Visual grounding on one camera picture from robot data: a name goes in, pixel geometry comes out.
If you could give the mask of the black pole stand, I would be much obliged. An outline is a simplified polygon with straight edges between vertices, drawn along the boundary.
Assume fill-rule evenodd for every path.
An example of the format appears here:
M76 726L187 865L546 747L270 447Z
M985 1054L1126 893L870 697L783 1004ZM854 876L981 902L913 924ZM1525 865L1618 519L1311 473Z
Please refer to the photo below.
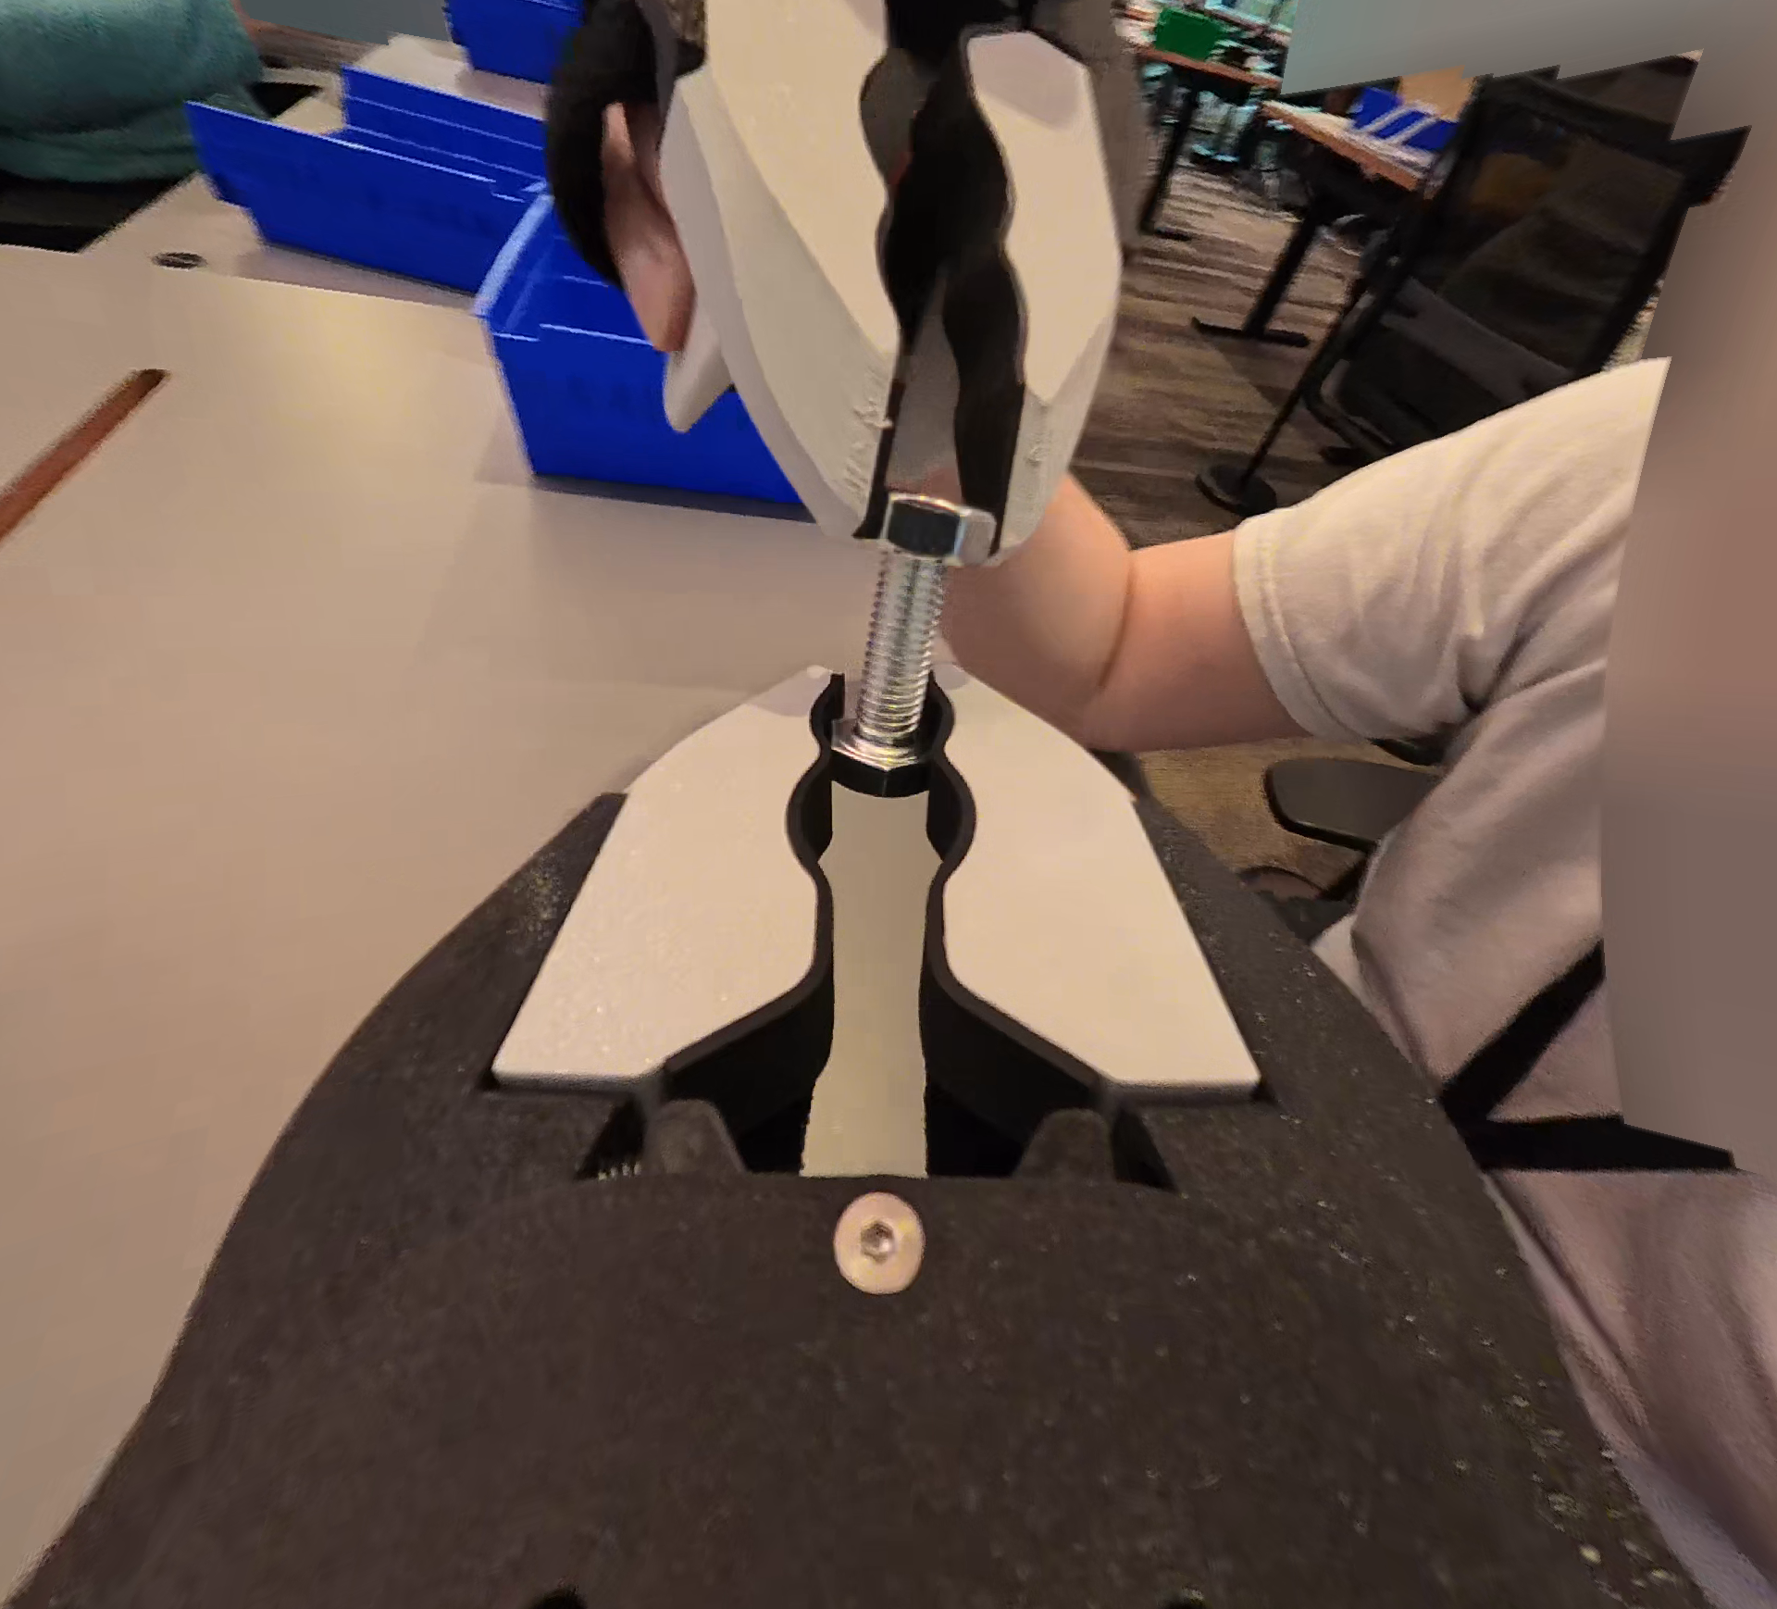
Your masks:
M1322 204L1309 204L1242 321L1227 325L1194 315L1190 319L1192 332L1211 341L1316 354L1322 347L1322 338L1277 328L1276 315L1329 221L1331 215ZM1279 400L1270 425L1242 463L1218 462L1196 476L1198 491L1216 510L1239 519L1250 519L1277 508L1277 491L1266 480L1264 467L1298 402L1300 386L1296 384L1289 395Z

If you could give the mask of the wooden top desk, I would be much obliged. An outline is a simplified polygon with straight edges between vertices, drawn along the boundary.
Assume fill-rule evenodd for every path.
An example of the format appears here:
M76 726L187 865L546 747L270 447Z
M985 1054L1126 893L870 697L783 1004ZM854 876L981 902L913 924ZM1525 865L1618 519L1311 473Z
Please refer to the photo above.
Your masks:
M1355 217L1390 228L1424 188L1431 160L1366 136L1344 115L1283 102L1276 73L1233 65L1216 56L1189 56L1150 38L1133 43L1133 51L1140 69L1165 73L1168 110L1163 149L1140 202L1140 236L1157 239L1163 234L1172 182L1207 99L1231 106L1252 104L1264 130L1283 132L1283 152L1303 191L1298 223L1248 312L1235 323L1194 317L1192 332L1235 345L1305 349L1311 338L1277 326L1276 317L1311 252L1337 221Z

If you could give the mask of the black mesh office chair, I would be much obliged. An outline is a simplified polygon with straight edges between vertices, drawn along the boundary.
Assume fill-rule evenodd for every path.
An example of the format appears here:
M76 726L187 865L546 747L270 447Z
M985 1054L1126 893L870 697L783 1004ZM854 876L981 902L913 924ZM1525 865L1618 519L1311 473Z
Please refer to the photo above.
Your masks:
M1683 52L1488 78L1300 410L1379 460L1600 373L1748 139L1677 136L1699 67Z

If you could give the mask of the person's right hand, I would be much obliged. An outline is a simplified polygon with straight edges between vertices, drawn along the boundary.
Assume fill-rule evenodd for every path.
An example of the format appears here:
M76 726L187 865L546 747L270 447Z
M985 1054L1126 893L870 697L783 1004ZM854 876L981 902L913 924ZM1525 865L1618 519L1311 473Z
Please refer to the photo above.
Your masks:
M696 280L661 178L663 119L646 104L604 113L604 232L635 319L661 354L680 354L696 312Z

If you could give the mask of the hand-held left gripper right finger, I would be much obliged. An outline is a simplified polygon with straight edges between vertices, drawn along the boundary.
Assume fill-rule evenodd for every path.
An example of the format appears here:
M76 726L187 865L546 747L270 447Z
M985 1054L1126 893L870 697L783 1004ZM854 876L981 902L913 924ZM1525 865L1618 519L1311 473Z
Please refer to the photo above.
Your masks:
M1102 1108L1250 1102L1261 1071L1135 795L959 667L937 695L959 806L931 889L941 986Z

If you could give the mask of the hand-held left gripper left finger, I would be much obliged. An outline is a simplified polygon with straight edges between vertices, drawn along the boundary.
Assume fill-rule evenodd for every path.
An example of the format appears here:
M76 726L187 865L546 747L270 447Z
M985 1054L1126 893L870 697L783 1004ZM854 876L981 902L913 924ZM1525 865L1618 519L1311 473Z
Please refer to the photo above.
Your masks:
M811 1100L833 1047L835 699L811 665L631 782L493 1060L502 1089Z

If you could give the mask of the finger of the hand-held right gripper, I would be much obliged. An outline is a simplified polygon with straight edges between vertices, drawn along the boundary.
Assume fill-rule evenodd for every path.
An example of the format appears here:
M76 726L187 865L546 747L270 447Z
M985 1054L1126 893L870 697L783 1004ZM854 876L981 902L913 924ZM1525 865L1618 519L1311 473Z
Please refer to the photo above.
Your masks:
M663 400L685 434L737 393L815 523L863 538L904 347L863 101L885 0L659 0L659 176L691 273Z
M954 567L1037 530L1115 334L1124 258L1089 69L1031 30L961 43L916 119L937 267L916 330L916 443L965 521Z

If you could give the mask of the steel hex bolt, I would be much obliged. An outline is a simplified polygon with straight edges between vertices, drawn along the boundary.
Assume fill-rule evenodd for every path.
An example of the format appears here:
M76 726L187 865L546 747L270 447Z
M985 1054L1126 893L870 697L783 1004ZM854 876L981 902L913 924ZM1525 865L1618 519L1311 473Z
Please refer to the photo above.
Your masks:
M870 799L924 791L946 587L941 560L883 554L861 667L829 732L833 778L844 789Z

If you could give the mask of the person's right forearm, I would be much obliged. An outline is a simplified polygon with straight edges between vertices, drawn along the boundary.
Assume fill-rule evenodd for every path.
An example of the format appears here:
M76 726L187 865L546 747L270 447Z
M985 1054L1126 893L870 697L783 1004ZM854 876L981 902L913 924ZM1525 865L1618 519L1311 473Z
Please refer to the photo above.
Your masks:
M1031 538L994 563L950 573L944 643L976 682L1092 750L1126 750L1111 699L1137 554L1076 476Z

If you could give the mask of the blue plastic bin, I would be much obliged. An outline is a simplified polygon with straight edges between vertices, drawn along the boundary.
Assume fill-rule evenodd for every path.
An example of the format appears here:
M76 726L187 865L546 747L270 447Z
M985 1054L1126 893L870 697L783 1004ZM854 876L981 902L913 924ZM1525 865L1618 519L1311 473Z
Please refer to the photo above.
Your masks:
M628 295L569 243L546 186L500 249L474 315L535 476L798 506L735 393L693 430L670 426L665 356Z
M585 0L444 0L456 47L478 73L546 88Z
M185 113L211 189L269 245L456 293L480 289L544 186L541 117L361 67L333 132Z
M1455 139L1459 117L1379 86L1363 88L1346 119L1359 141L1403 163L1429 163Z

